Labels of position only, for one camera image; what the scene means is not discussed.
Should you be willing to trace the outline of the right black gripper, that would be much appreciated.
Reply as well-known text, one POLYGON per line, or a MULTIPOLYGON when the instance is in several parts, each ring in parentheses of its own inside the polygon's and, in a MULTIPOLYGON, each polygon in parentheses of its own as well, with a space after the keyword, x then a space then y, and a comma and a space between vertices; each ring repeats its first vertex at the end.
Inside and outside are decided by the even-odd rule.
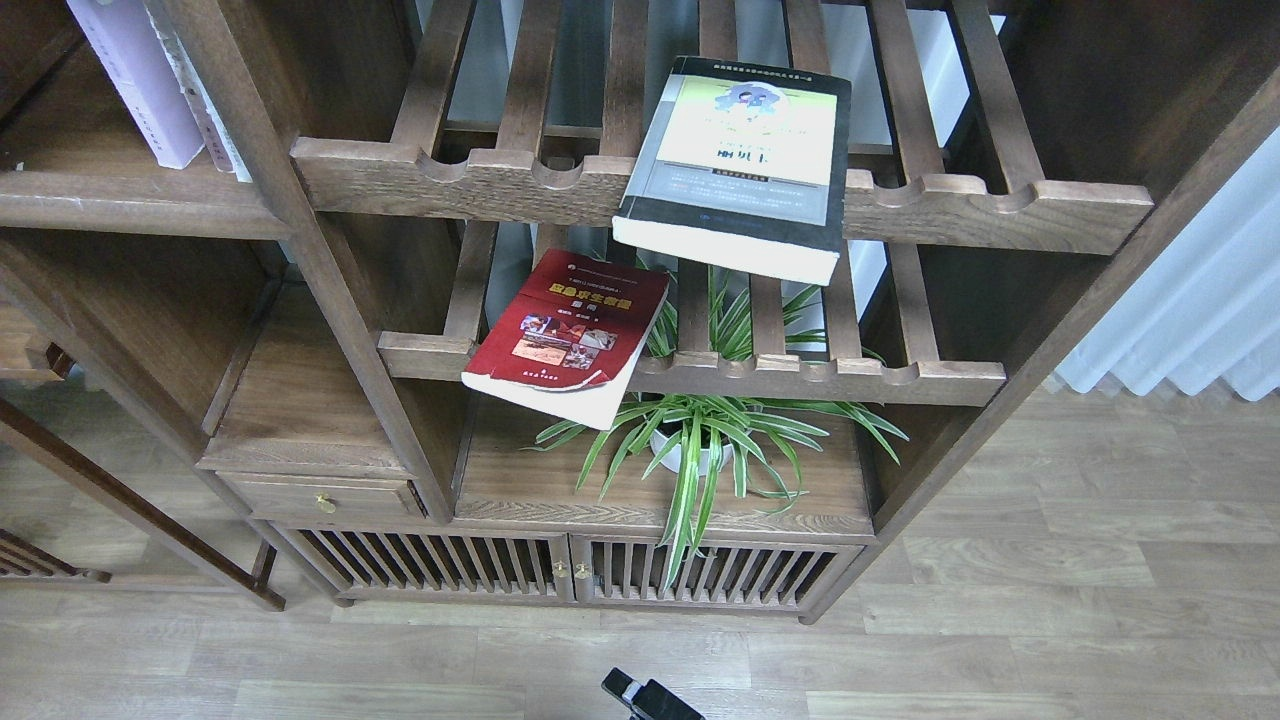
POLYGON ((705 716, 657 680, 645 684, 620 667, 612 667, 602 680, 602 689, 630 708, 631 719, 703 720, 705 716))

